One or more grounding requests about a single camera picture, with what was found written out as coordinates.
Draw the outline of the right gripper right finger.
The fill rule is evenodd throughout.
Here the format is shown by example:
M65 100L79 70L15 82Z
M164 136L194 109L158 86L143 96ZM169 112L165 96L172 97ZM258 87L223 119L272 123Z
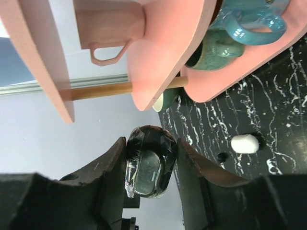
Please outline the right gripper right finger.
M267 175L247 180L178 142L178 180L187 230L304 230L307 177Z

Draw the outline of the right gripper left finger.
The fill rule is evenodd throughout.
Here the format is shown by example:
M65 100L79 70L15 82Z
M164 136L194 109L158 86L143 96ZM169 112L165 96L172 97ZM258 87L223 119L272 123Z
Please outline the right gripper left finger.
M39 173L0 176L3 230L119 230L122 225L126 139L60 180Z

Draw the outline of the white earbuds charging case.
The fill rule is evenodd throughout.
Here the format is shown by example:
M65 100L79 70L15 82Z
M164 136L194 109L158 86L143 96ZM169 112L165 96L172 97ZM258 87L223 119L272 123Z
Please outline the white earbuds charging case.
M254 154L259 148L258 139L252 134L237 135L231 140L232 149L239 154Z

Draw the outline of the small black object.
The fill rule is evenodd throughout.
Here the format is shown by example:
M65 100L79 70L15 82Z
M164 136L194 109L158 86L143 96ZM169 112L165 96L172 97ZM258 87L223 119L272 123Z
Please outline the small black object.
M177 141L174 137L158 126L140 126L131 132L126 150L127 196L163 196L178 156Z

